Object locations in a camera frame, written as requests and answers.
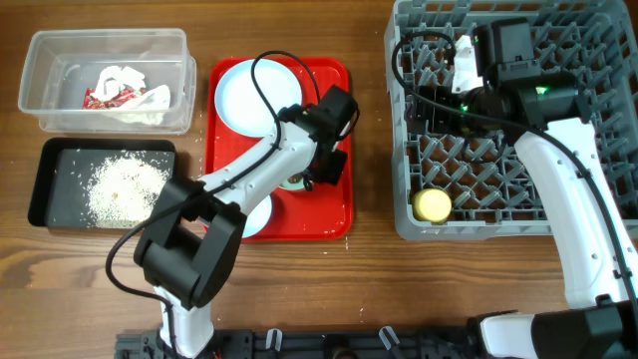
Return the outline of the green bowl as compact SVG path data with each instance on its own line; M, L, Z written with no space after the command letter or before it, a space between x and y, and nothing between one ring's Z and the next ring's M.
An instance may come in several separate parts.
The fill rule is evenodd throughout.
M280 188L289 191L300 191L305 189L304 175L303 173L295 174L286 179L280 186Z

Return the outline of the light blue bowl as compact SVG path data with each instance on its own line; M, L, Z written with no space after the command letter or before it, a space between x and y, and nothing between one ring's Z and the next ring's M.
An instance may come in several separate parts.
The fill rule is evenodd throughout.
M247 238L260 232L268 223L272 210L273 204L271 196L269 195L248 215L242 237Z

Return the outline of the yellow plastic cup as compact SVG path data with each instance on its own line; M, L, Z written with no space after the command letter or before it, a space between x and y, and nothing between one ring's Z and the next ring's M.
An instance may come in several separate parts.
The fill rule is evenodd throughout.
M445 191L427 188L418 191L412 197L412 208L417 220L442 223L450 216L453 204Z

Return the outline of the light blue plate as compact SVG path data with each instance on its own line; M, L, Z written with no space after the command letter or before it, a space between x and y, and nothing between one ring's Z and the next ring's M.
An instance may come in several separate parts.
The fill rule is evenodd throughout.
M274 120L258 95L251 78L253 60L245 60L221 76L214 93L214 105L220 119L234 132L262 138L274 127ZM260 60L255 67L257 84L275 112L301 105L302 89L295 75L284 65Z

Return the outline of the white rice pile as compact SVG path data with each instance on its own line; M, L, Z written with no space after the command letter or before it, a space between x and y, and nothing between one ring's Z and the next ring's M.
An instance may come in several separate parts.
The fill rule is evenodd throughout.
M141 152L106 157L86 186L89 224L98 228L132 228L147 219L172 175L161 169L167 160L149 159Z

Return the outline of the red snack wrapper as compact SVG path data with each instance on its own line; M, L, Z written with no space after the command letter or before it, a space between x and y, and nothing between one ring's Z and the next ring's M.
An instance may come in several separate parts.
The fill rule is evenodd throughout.
M125 89L119 91L113 98L109 100L99 100L95 97L95 90L89 88L84 97L83 110L100 110L118 108L133 99L139 98L146 93L145 89L130 90Z

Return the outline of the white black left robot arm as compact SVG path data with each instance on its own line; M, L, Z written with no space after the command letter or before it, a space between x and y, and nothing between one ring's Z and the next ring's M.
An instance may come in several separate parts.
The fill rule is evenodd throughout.
M159 338L171 358L195 358L212 339L211 302L235 263L248 216L289 178L337 184L348 156L338 150L359 109L332 86L315 105L292 105L270 134L199 180L162 189L134 254L162 302Z

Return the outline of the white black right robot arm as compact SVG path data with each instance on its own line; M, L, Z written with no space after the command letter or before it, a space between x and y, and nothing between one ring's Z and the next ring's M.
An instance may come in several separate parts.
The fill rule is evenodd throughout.
M470 322L494 358L633 358L637 252L606 181L592 110L578 78L544 73L523 18L471 36L478 88L412 90L421 121L455 136L502 130L540 197L559 252L567 308L487 314Z

